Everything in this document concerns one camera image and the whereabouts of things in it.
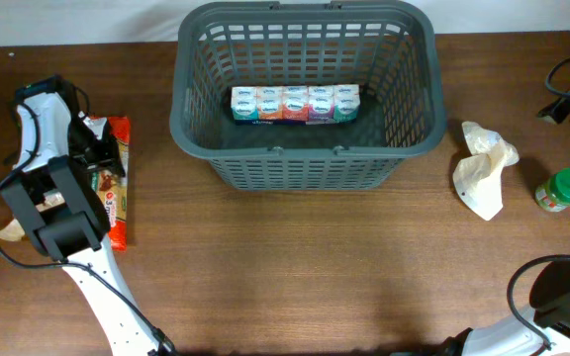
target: wooden table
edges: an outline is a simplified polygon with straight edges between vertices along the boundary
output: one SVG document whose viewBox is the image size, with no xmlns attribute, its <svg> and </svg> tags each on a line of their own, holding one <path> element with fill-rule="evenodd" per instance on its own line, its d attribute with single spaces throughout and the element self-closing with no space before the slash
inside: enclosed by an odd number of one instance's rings
<svg viewBox="0 0 570 356">
<path fill-rule="evenodd" d="M 184 351 L 329 352 L 439 343 L 508 316 L 505 290 L 527 260 L 570 253 L 570 209 L 541 210 L 531 190 L 570 166 L 570 125 L 534 118 L 554 100 L 544 76 L 570 33 L 438 36 L 448 134 L 363 192 L 245 193 L 184 153 L 168 128 L 176 44 L 0 48 L 2 160 L 18 146 L 6 103 L 55 72 L 98 115 L 133 120 L 129 248 L 118 263 L 142 310 Z M 570 68 L 556 78 L 570 86 Z M 484 222 L 450 176 L 469 155 L 460 123 L 516 146 L 505 207 Z M 0 226 L 11 215 L 0 202 Z M 29 243 L 4 243 L 43 261 Z M 516 295 L 525 303 L 537 270 Z M 109 355 L 77 287 L 60 271 L 0 258 L 0 355 Z"/>
</svg>

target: red snack wrapper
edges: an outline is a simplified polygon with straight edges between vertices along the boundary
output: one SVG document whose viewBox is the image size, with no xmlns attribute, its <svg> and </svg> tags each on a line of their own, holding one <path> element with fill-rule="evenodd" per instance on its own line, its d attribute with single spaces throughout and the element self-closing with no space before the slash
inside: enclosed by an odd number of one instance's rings
<svg viewBox="0 0 570 356">
<path fill-rule="evenodd" d="M 92 121 L 107 120 L 112 129 L 112 135 L 118 141 L 120 159 L 129 169 L 129 141 L 131 135 L 131 123 L 128 117 L 91 118 Z M 127 249 L 127 176 L 120 177 L 108 170 L 92 174 L 91 186 L 98 194 L 111 224 L 109 238 L 114 251 Z"/>
</svg>

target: crumpled tissue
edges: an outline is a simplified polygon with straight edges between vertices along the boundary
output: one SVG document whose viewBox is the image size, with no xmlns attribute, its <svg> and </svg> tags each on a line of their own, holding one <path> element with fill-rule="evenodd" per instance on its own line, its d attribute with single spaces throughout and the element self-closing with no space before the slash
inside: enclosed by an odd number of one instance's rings
<svg viewBox="0 0 570 356">
<path fill-rule="evenodd" d="M 462 126 L 472 156 L 461 159 L 452 181 L 463 203 L 488 221 L 503 208 L 501 172 L 519 161 L 519 153 L 498 133 L 472 122 Z"/>
</svg>

